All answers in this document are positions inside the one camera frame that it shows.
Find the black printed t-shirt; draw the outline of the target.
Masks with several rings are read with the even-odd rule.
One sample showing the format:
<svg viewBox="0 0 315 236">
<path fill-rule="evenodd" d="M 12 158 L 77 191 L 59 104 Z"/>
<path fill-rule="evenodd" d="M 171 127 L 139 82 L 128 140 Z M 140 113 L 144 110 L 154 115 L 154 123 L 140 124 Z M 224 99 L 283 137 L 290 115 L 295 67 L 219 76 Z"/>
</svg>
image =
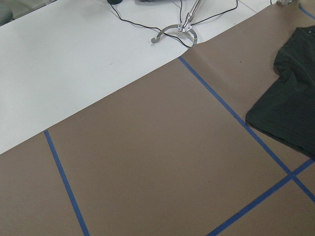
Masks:
<svg viewBox="0 0 315 236">
<path fill-rule="evenodd" d="M 246 114 L 258 131 L 315 157 L 315 28 L 297 27 L 274 60 L 279 78 Z"/>
</svg>

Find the metal stand with green tip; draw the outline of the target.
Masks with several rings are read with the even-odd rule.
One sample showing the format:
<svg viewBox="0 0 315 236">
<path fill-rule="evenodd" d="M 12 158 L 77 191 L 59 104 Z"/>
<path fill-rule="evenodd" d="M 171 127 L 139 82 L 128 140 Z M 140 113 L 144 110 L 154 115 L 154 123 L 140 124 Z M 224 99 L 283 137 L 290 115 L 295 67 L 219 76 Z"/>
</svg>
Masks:
<svg viewBox="0 0 315 236">
<path fill-rule="evenodd" d="M 191 34 L 193 36 L 192 45 L 196 45 L 198 42 L 198 36 L 196 31 L 192 28 L 192 20 L 194 19 L 194 16 L 201 5 L 201 0 L 196 0 L 193 4 L 191 10 L 187 13 L 186 18 L 183 22 L 175 24 L 175 25 L 169 25 L 163 29 L 161 29 L 156 37 L 153 37 L 151 39 L 151 43 L 157 43 L 160 41 L 163 34 L 166 34 L 168 30 L 176 29 L 178 32 L 181 32 L 183 34 Z"/>
</svg>

